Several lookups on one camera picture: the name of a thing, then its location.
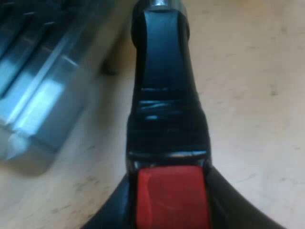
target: wooden surface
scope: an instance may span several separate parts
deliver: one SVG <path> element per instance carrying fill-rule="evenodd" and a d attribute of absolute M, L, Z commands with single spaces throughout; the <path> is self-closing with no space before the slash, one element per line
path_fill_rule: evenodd
<path fill-rule="evenodd" d="M 305 1 L 186 0 L 190 51 L 213 163 L 289 229 L 305 228 Z M 78 229 L 125 173 L 135 49 L 91 103 L 52 167 L 27 177 L 0 166 L 0 228 Z"/>

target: black plastic grip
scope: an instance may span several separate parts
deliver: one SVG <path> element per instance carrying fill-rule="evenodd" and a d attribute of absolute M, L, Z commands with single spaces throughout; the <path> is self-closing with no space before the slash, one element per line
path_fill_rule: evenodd
<path fill-rule="evenodd" d="M 211 160 L 188 38 L 187 18 L 178 10 L 155 6 L 133 16 L 137 61 L 127 130 L 129 172 L 151 165 L 203 166 Z"/>

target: table surface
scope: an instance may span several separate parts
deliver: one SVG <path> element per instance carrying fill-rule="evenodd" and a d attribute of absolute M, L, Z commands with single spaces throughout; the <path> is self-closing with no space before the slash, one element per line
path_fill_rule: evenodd
<path fill-rule="evenodd" d="M 213 163 L 262 212 L 305 228 L 305 1 L 188 0 L 190 52 Z M 38 177 L 0 165 L 0 228 L 78 229 L 125 174 L 135 48 L 99 76 L 90 105 Z"/>

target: red button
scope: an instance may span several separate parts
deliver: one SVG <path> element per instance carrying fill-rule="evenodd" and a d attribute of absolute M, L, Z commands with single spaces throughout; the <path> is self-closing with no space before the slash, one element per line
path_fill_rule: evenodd
<path fill-rule="evenodd" d="M 137 229 L 209 229 L 203 169 L 172 166 L 138 174 Z"/>

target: black handle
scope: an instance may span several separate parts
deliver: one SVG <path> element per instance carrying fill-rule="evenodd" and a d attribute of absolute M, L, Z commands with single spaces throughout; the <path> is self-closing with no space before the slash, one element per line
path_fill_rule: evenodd
<path fill-rule="evenodd" d="M 210 139 L 193 79 L 187 18 L 173 6 L 141 11 L 143 2 L 135 7 L 132 24 L 137 62 L 128 170 L 151 164 L 202 166 L 211 160 Z"/>

